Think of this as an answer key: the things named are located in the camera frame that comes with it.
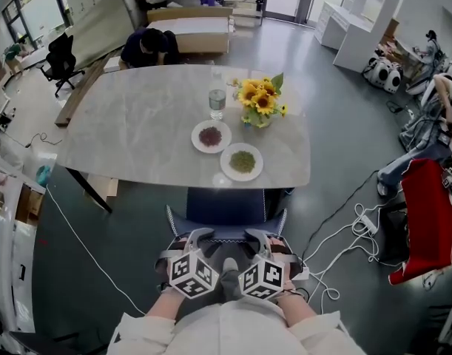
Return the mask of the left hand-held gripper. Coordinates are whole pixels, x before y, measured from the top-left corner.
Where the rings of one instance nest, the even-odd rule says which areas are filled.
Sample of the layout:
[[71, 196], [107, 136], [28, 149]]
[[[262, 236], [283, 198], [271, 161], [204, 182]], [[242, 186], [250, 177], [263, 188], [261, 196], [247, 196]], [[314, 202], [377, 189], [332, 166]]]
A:
[[211, 228], [199, 228], [189, 234], [187, 251], [171, 251], [169, 246], [163, 250], [156, 261], [155, 271], [162, 277], [168, 277], [168, 284], [187, 299], [193, 300], [215, 290], [219, 274], [208, 263], [221, 243], [208, 243], [202, 249], [200, 243], [215, 233]]

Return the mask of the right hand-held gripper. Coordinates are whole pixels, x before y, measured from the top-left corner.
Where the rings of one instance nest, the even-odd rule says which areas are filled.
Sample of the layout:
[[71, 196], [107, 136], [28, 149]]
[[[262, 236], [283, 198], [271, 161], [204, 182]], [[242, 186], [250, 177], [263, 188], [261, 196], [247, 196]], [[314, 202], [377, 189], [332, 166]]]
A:
[[[253, 241], [243, 243], [243, 251], [250, 264], [238, 277], [241, 294], [259, 300], [272, 300], [284, 291], [286, 275], [291, 280], [299, 274], [299, 257], [284, 237], [260, 229], [246, 229], [245, 234]], [[272, 254], [269, 237], [282, 240], [291, 254]]]

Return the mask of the person's right hand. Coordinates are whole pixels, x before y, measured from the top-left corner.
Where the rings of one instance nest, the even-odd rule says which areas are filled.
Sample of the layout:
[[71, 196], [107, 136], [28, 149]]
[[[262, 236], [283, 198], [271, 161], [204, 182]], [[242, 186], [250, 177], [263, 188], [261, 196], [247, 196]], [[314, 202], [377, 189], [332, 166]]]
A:
[[269, 246], [272, 254], [291, 254], [289, 247], [276, 237], [268, 237]]

